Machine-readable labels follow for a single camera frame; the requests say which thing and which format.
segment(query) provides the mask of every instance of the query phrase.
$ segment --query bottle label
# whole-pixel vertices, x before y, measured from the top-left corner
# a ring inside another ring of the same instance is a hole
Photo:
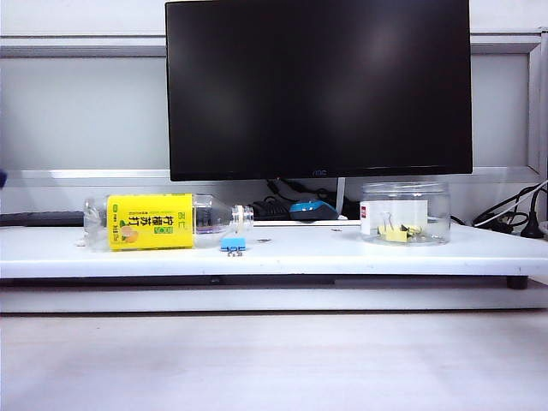
[[[111,195],[107,230],[112,250],[192,247],[192,194]]]
[[[369,202],[360,202],[360,228],[361,234],[363,235],[371,234],[371,216],[369,207]]]

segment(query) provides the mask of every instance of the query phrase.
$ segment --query computer monitor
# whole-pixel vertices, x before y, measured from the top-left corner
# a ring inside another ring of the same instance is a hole
[[[468,1],[165,11],[173,181],[472,171]]]

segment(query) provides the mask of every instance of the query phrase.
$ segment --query bottle neck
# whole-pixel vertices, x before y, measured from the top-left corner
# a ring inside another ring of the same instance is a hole
[[[253,208],[234,205],[232,207],[232,224],[236,233],[249,231],[253,227]]]

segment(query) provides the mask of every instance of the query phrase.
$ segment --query computer mouse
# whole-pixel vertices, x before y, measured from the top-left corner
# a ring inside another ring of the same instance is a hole
[[[322,200],[309,200],[294,203],[289,208],[289,216],[296,221],[337,220],[339,213]]]

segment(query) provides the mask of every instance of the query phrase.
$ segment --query plastic bottle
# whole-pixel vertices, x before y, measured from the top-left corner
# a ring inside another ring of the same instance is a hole
[[[94,250],[218,247],[228,233],[252,227],[251,207],[228,207],[209,194],[112,195],[84,203],[84,239]]]

